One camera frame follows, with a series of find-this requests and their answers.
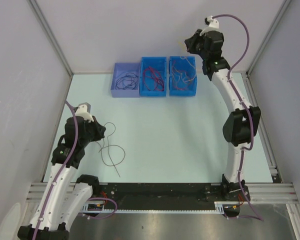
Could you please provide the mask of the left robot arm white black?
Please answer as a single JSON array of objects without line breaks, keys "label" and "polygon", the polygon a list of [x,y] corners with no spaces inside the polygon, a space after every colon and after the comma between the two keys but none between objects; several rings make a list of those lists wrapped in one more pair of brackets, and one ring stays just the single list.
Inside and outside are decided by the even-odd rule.
[{"label": "left robot arm white black", "polygon": [[52,153],[52,166],[46,189],[29,225],[21,226],[21,240],[67,240],[71,226],[85,202],[95,200],[102,191],[96,176],[82,174],[67,195],[73,176],[91,142],[105,137],[106,127],[92,116],[76,116],[66,120],[65,133]]}]

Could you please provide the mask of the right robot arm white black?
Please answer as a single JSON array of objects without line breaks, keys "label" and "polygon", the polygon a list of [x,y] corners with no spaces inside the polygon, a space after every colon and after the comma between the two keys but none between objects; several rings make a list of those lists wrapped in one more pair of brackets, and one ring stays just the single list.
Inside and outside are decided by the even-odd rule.
[{"label": "right robot arm white black", "polygon": [[236,85],[231,67],[222,56],[224,36],[216,30],[197,29],[184,41],[190,54],[202,58],[203,74],[219,90],[229,116],[222,127],[228,143],[227,164],[220,183],[220,194],[227,201],[235,201],[245,195],[243,177],[245,151],[251,150],[257,134],[261,110],[245,100]]}]

